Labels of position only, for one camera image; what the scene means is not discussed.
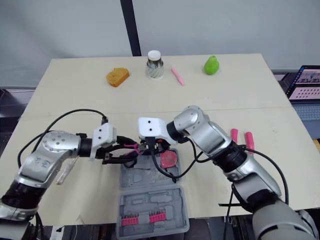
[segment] laptop screen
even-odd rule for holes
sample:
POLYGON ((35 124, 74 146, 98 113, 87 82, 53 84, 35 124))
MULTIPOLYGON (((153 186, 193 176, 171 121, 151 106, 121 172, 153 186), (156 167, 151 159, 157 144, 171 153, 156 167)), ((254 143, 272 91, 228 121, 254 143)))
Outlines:
POLYGON ((293 103, 320 102, 320 66, 302 66, 285 94, 293 103))

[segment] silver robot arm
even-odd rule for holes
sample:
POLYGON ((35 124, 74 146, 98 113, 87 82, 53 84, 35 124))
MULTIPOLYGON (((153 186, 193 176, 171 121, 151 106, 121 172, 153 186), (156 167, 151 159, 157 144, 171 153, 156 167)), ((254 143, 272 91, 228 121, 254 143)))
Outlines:
POLYGON ((232 182, 232 191, 241 206, 253 213, 256 239, 314 240, 319 237, 317 229, 312 229, 280 200, 277 182, 252 154, 238 147, 198 106, 188 106, 169 123, 159 118, 141 117, 138 129, 142 139, 155 137, 171 145, 190 136, 232 182))
POLYGON ((80 156, 93 160, 98 148, 107 148, 116 140, 116 129, 109 123, 96 128, 92 138, 81 138, 65 131, 48 132, 36 151, 25 159, 0 200, 0 238, 22 238, 28 221, 38 211, 43 194, 66 159, 80 156))

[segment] white wall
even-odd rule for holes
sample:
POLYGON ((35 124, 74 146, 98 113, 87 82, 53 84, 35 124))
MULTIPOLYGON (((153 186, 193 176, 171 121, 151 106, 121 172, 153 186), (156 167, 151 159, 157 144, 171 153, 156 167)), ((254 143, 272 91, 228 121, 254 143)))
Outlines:
POLYGON ((52 58, 132 56, 119 0, 1 0, 0 87, 36 87, 52 58))
POLYGON ((319 0, 134 0, 141 53, 262 53, 271 69, 320 65, 319 0))

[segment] orange bread slice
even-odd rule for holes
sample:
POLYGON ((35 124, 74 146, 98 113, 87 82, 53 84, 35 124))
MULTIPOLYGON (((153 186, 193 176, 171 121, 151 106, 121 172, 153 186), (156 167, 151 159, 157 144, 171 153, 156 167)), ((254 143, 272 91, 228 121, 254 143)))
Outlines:
POLYGON ((130 76, 128 69, 124 67, 114 68, 113 71, 109 72, 106 76, 107 82, 113 86, 118 87, 130 76))

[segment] laptop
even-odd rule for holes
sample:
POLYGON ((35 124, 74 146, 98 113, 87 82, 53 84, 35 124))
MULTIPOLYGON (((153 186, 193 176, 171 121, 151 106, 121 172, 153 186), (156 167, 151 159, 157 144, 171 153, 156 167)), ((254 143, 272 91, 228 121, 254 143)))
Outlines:
POLYGON ((285 94, 311 138, 320 139, 320 65, 303 65, 285 94))

